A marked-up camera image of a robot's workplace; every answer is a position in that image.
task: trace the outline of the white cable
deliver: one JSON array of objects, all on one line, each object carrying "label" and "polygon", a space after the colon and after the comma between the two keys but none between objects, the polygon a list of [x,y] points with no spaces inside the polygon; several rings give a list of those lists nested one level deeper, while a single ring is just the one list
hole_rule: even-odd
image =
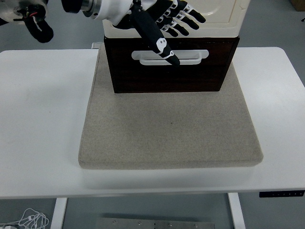
[{"label": "white cable", "polygon": [[49,219],[43,213],[37,212],[32,208],[26,209],[19,221],[0,223],[0,225],[3,226],[18,225],[24,227],[24,229],[45,229],[48,224]]}]

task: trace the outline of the white handle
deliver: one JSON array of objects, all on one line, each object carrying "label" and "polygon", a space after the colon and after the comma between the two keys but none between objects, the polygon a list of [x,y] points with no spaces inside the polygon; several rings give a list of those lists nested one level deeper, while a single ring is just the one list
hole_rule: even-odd
[{"label": "white handle", "polygon": [[[207,50],[173,50],[180,60],[180,65],[200,64],[202,59],[209,56]],[[133,51],[132,58],[143,65],[170,65],[165,59],[153,51]]]}]

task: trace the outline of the gray cushion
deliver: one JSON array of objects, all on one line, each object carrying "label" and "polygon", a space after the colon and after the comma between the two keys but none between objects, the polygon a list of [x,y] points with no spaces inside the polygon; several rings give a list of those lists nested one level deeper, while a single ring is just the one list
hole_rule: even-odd
[{"label": "gray cushion", "polygon": [[102,46],[81,137],[82,168],[248,167],[262,159],[232,65],[219,92],[114,94]]}]

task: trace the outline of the robotic arm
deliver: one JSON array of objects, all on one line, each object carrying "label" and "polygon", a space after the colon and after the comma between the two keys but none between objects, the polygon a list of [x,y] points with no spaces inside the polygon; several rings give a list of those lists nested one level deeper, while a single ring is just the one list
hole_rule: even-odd
[{"label": "robotic arm", "polygon": [[61,0],[66,12],[83,11],[86,17],[109,20],[118,29],[135,28],[147,45],[156,54],[174,66],[180,61],[173,53],[162,31],[173,37],[178,32],[187,36],[189,32],[178,24],[187,23],[192,29],[199,26],[188,17],[193,16],[199,23],[205,18],[183,0]]},{"label": "robotic arm", "polygon": [[49,42],[53,38],[53,30],[44,20],[47,14],[47,3],[48,0],[1,1],[0,26],[8,22],[24,24],[36,40],[41,43]]},{"label": "robotic arm", "polygon": [[[61,0],[66,12],[83,11],[86,17],[109,20],[118,29],[135,28],[147,45],[156,54],[174,66],[180,61],[169,47],[161,31],[173,37],[178,32],[187,36],[189,32],[179,25],[178,20],[192,29],[205,18],[184,0]],[[45,21],[48,0],[1,0],[0,26],[6,23],[26,25],[30,34],[39,42],[49,42],[53,30]]]}]

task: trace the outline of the white desk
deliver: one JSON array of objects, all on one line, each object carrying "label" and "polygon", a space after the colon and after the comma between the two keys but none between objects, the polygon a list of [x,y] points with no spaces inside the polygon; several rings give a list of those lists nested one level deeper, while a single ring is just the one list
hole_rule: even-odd
[{"label": "white desk", "polygon": [[238,48],[233,60],[264,154],[259,165],[81,169],[78,148],[97,54],[0,54],[0,198],[305,189],[305,88],[279,48]]}]

